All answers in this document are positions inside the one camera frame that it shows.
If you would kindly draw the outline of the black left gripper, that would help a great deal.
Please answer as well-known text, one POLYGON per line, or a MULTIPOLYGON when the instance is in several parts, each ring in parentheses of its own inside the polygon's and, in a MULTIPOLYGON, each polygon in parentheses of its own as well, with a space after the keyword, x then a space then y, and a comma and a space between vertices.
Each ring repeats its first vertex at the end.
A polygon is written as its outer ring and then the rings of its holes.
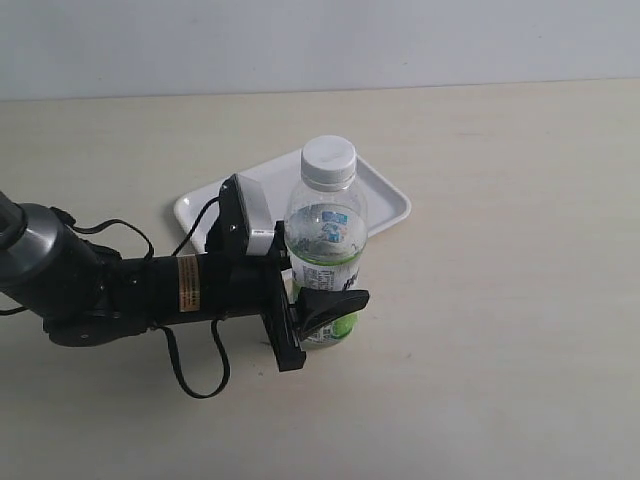
POLYGON ((306 353, 300 340, 335 343, 353 330, 367 290, 325 291, 301 288, 289 306, 281 267, 292 268, 284 224, 275 223, 264 256, 247 256, 238 230, 216 221, 199 255, 161 257, 149 267, 151 324, 169 326, 258 315, 281 372, 299 370, 306 353))

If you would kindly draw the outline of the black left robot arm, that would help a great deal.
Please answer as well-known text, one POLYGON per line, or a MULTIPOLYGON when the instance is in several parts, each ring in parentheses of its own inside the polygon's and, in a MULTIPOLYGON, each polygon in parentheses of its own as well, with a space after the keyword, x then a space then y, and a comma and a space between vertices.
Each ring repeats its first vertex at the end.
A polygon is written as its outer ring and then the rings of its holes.
POLYGON ((298 370, 300 342, 365 308, 366 290, 302 289, 289 300, 289 258, 278 226, 262 256, 248 252, 248 216, 237 190, 218 198, 208 252, 124 259, 79 238, 63 211, 1 200, 1 291, 43 320, 49 339, 91 347, 169 326, 261 317, 280 371, 298 370))

